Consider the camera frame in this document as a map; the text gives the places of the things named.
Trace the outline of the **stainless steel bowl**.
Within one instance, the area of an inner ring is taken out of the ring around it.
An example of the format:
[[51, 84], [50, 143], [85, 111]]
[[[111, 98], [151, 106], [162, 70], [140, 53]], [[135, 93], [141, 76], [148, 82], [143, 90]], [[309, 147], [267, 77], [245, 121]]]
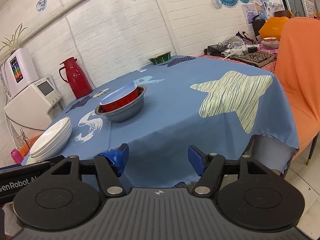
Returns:
[[147, 87], [144, 85], [138, 86], [138, 97], [128, 103], [127, 105], [120, 107], [114, 111], [106, 112], [102, 106], [95, 108], [95, 114], [99, 117], [104, 116], [106, 120], [110, 122], [124, 122], [137, 115], [144, 106], [144, 94], [147, 91]]

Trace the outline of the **red ceramic bowl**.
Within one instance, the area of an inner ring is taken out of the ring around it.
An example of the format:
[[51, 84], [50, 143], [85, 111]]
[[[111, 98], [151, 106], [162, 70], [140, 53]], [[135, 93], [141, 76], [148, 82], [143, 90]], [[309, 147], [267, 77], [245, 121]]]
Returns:
[[109, 105], [101, 105], [101, 107], [103, 108], [104, 111], [111, 112], [111, 111], [117, 110], [123, 106], [128, 105], [133, 100], [135, 100], [137, 97], [138, 97], [138, 88], [134, 92], [125, 96], [124, 98], [117, 100], [116, 102], [111, 103]]

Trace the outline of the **blue translucent plastic bowl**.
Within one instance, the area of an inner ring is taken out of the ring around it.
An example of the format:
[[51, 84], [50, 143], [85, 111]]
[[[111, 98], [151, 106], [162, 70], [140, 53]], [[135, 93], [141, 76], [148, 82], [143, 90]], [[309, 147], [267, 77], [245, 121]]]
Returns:
[[129, 84], [119, 88], [118, 90], [115, 90], [111, 94], [108, 94], [100, 101], [100, 105], [109, 105], [111, 103], [114, 103], [117, 100], [120, 100], [130, 93], [134, 92], [136, 89], [137, 85], [132, 81]]

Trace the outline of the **white ceramic bowl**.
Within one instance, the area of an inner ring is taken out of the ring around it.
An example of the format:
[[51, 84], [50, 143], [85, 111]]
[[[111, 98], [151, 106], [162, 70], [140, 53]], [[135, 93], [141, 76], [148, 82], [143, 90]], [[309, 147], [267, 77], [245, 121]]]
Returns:
[[30, 164], [34, 164], [34, 163], [37, 163], [37, 162], [38, 162], [38, 160], [36, 160], [35, 158], [29, 157], [25, 164], [26, 165], [30, 165]]

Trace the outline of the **pink water bottle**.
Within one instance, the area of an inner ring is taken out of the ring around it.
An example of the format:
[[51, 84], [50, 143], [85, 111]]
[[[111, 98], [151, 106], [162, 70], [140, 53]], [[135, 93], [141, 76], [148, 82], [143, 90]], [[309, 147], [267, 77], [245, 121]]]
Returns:
[[10, 155], [16, 164], [21, 164], [24, 159], [24, 157], [20, 154], [18, 149], [13, 149]]

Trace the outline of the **glass bottle in basin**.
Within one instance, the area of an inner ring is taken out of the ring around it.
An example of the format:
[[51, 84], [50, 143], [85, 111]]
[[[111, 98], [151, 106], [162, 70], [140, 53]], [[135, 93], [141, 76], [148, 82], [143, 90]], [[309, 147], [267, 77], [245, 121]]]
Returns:
[[30, 149], [31, 142], [29, 138], [25, 135], [25, 132], [22, 128], [20, 128], [20, 135], [17, 136], [18, 148], [22, 148], [23, 146], [27, 146], [27, 149]]

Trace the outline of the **blue patterned tablecloth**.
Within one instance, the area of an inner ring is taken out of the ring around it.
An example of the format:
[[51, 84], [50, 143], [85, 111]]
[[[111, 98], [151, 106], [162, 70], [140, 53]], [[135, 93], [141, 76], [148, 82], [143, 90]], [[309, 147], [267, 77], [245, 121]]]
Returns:
[[[103, 97], [130, 82], [146, 87], [137, 115], [120, 123], [96, 115]], [[197, 180], [187, 157], [190, 145], [238, 159], [256, 136], [254, 157], [278, 171], [299, 148], [289, 102], [272, 72], [205, 57], [176, 56], [125, 74], [71, 102], [60, 116], [72, 123], [61, 155], [92, 159], [125, 143], [130, 156], [123, 179], [135, 187]]]

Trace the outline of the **white countertop appliance with screen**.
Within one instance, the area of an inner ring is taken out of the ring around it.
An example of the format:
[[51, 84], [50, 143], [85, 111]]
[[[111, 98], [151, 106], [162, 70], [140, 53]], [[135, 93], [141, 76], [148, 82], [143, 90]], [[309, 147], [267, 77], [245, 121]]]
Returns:
[[62, 95], [50, 77], [39, 79], [4, 107], [9, 127], [19, 132], [42, 132], [62, 112]]

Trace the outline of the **red thermos jug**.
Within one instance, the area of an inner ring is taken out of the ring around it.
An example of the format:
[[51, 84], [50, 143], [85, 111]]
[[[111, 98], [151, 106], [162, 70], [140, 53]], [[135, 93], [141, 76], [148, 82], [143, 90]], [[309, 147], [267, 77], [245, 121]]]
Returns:
[[93, 92], [84, 71], [77, 64], [77, 59], [70, 57], [60, 63], [63, 65], [59, 69], [60, 77], [65, 83], [68, 83], [76, 99], [88, 96]]

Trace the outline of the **leopard print cloth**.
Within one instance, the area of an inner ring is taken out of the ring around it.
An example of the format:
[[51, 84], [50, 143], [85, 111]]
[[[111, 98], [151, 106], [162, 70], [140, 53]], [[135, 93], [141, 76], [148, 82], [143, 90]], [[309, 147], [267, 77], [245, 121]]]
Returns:
[[251, 66], [262, 68], [277, 58], [277, 54], [258, 51], [254, 53], [245, 53], [242, 55], [231, 55], [231, 60], [239, 61]]

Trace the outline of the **white power strip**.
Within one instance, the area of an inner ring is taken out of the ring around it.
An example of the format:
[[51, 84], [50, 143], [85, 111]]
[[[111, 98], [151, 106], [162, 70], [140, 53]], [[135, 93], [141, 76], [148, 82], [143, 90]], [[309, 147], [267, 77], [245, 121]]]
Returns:
[[254, 53], [257, 52], [259, 49], [259, 46], [257, 44], [243, 44], [239, 46], [235, 46], [231, 49], [227, 49], [224, 52], [222, 52], [222, 55], [242, 55], [245, 53]]

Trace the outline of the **orange covered chair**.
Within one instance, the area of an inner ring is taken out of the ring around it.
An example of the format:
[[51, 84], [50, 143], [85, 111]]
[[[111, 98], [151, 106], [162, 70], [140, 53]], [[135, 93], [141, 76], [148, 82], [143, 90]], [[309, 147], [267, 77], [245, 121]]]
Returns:
[[274, 74], [293, 113], [299, 140], [297, 157], [311, 145], [310, 164], [319, 136], [319, 20], [294, 17], [283, 26]]

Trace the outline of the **small bowl on side table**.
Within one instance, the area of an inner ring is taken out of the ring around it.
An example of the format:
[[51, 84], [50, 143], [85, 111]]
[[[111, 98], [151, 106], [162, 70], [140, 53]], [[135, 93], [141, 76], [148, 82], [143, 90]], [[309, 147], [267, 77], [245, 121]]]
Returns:
[[263, 38], [261, 44], [269, 49], [277, 49], [279, 47], [279, 41], [276, 37]]

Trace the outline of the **orange bag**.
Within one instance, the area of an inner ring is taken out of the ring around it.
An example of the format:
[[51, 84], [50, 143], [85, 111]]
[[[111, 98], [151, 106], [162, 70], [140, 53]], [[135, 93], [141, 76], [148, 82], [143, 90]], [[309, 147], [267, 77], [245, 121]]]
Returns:
[[267, 37], [274, 37], [278, 41], [281, 38], [281, 32], [285, 23], [289, 20], [287, 17], [271, 17], [259, 30], [262, 39]]

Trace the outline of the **white wall water purifier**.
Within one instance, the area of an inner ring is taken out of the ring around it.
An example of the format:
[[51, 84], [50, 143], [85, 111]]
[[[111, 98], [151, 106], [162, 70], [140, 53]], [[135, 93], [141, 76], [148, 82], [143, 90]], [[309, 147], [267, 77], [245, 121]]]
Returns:
[[1, 81], [9, 101], [37, 80], [39, 76], [27, 48], [16, 50], [1, 65]]

